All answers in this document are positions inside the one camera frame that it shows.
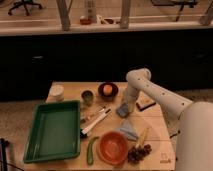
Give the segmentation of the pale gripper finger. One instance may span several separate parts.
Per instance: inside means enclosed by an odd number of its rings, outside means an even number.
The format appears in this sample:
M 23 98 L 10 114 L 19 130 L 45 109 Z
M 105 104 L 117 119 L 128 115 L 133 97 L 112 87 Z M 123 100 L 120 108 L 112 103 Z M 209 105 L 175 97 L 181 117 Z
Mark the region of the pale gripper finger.
M 134 112 L 134 110 L 135 110 L 135 106 L 136 106 L 136 103 L 134 102 L 134 103 L 128 103 L 128 112 L 129 113 L 132 113 L 132 112 Z

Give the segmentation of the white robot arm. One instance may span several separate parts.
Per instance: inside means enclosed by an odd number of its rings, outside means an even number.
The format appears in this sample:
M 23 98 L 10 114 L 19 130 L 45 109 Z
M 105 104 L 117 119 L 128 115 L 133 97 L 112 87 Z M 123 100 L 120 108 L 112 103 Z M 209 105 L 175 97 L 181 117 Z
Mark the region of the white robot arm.
M 147 68 L 129 71 L 124 100 L 135 103 L 144 92 L 180 118 L 175 171 L 213 171 L 213 103 L 194 102 L 150 81 Z

